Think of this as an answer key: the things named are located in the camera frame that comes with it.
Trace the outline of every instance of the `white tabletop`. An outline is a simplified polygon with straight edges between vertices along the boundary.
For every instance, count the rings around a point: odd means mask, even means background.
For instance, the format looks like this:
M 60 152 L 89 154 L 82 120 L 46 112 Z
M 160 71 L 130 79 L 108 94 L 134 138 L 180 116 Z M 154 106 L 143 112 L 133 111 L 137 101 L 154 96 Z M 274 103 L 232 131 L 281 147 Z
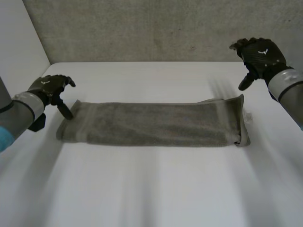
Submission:
M 241 62 L 57 63 L 70 76 L 61 97 L 86 102 L 192 103 L 237 90 Z M 27 131 L 0 155 L 3 226 L 302 226 L 303 132 L 263 81 L 244 92 L 246 148 L 113 147 L 62 144 L 62 116 Z

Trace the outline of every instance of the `robotic hand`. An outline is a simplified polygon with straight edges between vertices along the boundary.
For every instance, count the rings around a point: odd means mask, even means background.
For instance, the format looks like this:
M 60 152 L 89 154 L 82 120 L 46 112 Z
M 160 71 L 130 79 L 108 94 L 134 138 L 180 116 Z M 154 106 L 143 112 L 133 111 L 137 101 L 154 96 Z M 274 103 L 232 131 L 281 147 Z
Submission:
M 28 91 L 10 98 L 0 78 L 0 152 L 10 146 L 26 129 L 44 128 L 49 104 L 56 105 L 68 120 L 73 118 L 69 108 L 60 98 L 66 85 L 75 87 L 70 77 L 63 75 L 39 77 Z
M 248 73 L 239 85 L 247 89 L 254 80 L 266 82 L 271 97 L 278 101 L 303 130 L 303 74 L 286 65 L 286 59 L 270 39 L 240 39 L 230 46 L 242 58 Z
M 63 75 L 45 76 L 36 79 L 29 87 L 28 92 L 37 95 L 44 104 L 44 107 L 51 104 L 56 105 L 63 117 L 67 120 L 73 118 L 69 108 L 60 99 L 60 93 L 64 91 L 66 85 L 70 84 L 75 87 L 75 82 L 70 78 Z

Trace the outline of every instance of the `concrete wall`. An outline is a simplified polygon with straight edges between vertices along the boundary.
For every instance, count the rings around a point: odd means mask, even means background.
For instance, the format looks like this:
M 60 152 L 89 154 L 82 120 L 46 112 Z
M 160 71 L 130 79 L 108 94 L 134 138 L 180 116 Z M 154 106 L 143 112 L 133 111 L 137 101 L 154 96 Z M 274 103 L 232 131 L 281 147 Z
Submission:
M 243 37 L 275 41 L 303 69 L 302 0 L 23 0 L 51 63 L 239 61 Z

